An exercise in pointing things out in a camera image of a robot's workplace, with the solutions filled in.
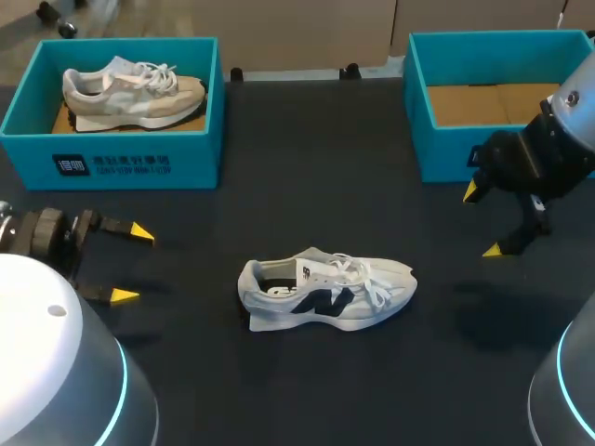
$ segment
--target navy n logo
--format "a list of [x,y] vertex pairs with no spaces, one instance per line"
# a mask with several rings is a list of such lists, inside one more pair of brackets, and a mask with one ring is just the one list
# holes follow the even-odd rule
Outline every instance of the navy n logo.
[[353,302],[353,293],[349,288],[343,288],[341,294],[335,299],[335,303],[331,303],[331,297],[333,293],[331,290],[316,290],[312,291],[309,295],[304,298],[297,307],[292,309],[292,313],[307,313],[314,309],[316,314],[322,314],[325,316],[333,316],[336,318],[339,316],[345,307]]

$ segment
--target black table surface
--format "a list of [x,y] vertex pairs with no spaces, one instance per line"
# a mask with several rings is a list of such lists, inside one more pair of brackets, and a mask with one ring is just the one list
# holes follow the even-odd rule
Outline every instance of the black table surface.
[[[144,290],[101,315],[154,388],[164,445],[529,445],[532,375],[595,285],[595,182],[524,256],[482,258],[516,203],[422,185],[399,80],[228,85],[217,190],[28,193],[1,152],[13,206],[94,208],[157,236],[94,235],[79,278]],[[361,332],[248,332],[244,263],[309,246],[400,260],[417,292]]]

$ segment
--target white sneaker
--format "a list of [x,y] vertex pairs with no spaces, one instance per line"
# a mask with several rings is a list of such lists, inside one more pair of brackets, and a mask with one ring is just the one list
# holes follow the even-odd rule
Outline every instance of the white sneaker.
[[157,129],[183,120],[200,107],[205,88],[199,79],[176,76],[173,68],[114,58],[98,72],[67,70],[62,92],[76,115],[76,130]]
[[330,255],[316,248],[284,260],[250,260],[238,280],[253,332],[306,322],[361,330],[403,308],[416,288],[411,268],[402,263]]

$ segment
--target cardboard bottom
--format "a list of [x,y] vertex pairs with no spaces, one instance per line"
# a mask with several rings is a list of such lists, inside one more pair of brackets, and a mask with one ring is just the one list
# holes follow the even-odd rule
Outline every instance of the cardboard bottom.
[[441,85],[428,87],[436,122],[454,125],[527,125],[539,102],[559,84]]
[[[146,129],[142,127],[121,127],[121,128],[113,128],[111,130],[105,130],[101,133],[124,133],[124,132],[200,132],[205,130],[205,110],[206,110],[206,99],[203,101],[203,104],[198,108],[198,110],[193,113],[188,118],[182,120],[178,125],[172,125],[168,128],[162,129]],[[59,107],[58,115],[56,116],[56,121],[54,122],[54,126],[52,128],[52,134],[59,134],[59,135],[67,135],[77,133],[68,119],[68,107],[66,104],[62,102],[62,105]]]

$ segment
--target teal box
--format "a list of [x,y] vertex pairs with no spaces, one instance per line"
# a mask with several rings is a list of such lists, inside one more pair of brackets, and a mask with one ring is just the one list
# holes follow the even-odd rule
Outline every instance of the teal box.
[[404,100],[424,182],[469,181],[474,145],[524,125],[439,126],[435,85],[559,83],[593,50],[582,31],[413,33],[404,60]]
[[[208,85],[204,131],[52,135],[64,71],[93,72],[114,56],[176,65],[175,73],[202,79]],[[28,190],[214,189],[224,88],[215,38],[47,40],[20,81],[0,140]],[[60,168],[64,163],[75,165],[75,175]]]

